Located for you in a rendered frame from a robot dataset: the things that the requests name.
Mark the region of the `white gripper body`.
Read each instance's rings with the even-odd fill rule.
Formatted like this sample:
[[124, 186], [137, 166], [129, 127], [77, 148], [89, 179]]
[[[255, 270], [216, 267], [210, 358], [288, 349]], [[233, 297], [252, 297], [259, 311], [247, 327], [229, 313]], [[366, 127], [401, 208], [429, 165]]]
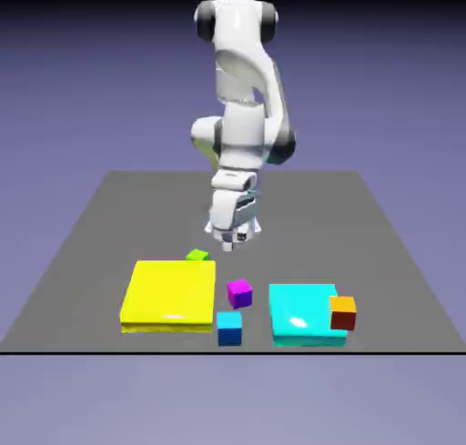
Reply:
[[233, 231], [238, 227], [235, 219], [238, 198], [237, 191], [224, 189], [214, 191], [209, 216], [214, 235]]

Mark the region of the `small magenta cube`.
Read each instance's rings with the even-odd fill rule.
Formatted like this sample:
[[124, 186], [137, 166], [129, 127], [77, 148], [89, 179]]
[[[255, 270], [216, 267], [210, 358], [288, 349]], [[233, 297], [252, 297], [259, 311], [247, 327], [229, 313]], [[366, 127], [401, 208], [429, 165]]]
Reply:
[[232, 280], [227, 283], [227, 296], [233, 309], [247, 308], [252, 305], [253, 288], [246, 279]]

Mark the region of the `small blue cube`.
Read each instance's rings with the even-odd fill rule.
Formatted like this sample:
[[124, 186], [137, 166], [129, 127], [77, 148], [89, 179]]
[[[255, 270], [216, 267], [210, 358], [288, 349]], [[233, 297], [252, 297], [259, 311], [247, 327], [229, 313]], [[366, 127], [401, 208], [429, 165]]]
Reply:
[[217, 313], [218, 345], [240, 346], [242, 342], [242, 316], [240, 312]]

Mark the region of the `small orange cube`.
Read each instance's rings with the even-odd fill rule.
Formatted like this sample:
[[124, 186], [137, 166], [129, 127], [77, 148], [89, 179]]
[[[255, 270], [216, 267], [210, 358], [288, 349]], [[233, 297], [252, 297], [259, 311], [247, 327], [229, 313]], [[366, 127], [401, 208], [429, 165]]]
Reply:
[[357, 307], [354, 297], [331, 296], [329, 298], [330, 328], [353, 331], [355, 329]]

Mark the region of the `large yellow box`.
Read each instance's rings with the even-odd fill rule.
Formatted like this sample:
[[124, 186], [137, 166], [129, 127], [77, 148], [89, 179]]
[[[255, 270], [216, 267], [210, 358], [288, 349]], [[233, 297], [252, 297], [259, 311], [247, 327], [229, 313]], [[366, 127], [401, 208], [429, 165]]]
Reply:
[[139, 260], [120, 310], [121, 331], [210, 332], [216, 262]]

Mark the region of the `large cyan box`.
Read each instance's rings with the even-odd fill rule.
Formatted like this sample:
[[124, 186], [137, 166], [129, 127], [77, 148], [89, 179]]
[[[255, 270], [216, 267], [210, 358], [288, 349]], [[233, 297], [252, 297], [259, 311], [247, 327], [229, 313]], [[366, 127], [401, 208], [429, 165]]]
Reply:
[[330, 327], [333, 283], [273, 283], [268, 288], [275, 347], [342, 347], [348, 331]]

